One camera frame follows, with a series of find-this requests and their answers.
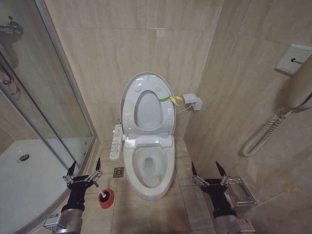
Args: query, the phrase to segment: toilet lid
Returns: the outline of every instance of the toilet lid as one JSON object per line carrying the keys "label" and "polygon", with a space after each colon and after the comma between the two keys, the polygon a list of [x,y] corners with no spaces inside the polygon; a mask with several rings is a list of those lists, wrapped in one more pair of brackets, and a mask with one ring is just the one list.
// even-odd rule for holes
{"label": "toilet lid", "polygon": [[172,134],[175,127],[175,106],[168,83],[159,75],[144,72],[134,76],[123,91],[120,113],[124,133],[136,135]]}

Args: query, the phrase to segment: tiled floor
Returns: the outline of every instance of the tiled floor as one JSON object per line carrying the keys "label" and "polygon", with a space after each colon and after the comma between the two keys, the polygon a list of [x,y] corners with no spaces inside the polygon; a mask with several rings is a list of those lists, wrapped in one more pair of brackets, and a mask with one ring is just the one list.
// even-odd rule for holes
{"label": "tiled floor", "polygon": [[156,201],[138,197],[127,178],[113,178],[115,167],[124,166],[123,157],[109,160],[110,144],[101,144],[102,189],[112,189],[115,200],[109,209],[98,203],[93,186],[85,196],[82,234],[215,234],[201,190],[191,181],[191,161],[184,141],[175,140],[175,177],[166,195]]}

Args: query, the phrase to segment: yellow tag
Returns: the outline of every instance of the yellow tag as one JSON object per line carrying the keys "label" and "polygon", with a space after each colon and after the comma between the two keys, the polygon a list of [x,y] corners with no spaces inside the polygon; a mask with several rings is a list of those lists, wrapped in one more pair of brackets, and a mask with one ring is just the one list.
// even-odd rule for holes
{"label": "yellow tag", "polygon": [[176,105],[176,106],[181,106],[183,104],[183,98],[181,98],[180,96],[170,96],[169,99]]}

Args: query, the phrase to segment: plug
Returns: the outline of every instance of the plug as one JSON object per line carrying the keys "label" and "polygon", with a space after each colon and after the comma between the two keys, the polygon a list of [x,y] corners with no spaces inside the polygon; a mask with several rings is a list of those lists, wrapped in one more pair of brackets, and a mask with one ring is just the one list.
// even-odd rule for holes
{"label": "plug", "polygon": [[195,94],[184,94],[183,95],[185,104],[190,103],[195,111],[199,111],[203,104],[202,100]]}

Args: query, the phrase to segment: coiled cable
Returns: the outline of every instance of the coiled cable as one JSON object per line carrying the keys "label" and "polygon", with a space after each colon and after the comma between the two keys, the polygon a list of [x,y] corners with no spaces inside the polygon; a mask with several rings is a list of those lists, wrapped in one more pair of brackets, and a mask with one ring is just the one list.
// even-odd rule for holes
{"label": "coiled cable", "polygon": [[[243,155],[246,157],[253,156],[258,150],[270,139],[273,133],[284,123],[285,118],[291,113],[289,111],[285,115],[272,116],[255,134],[247,141],[243,148]],[[251,145],[253,145],[261,136],[263,136],[257,144],[249,151]]]}

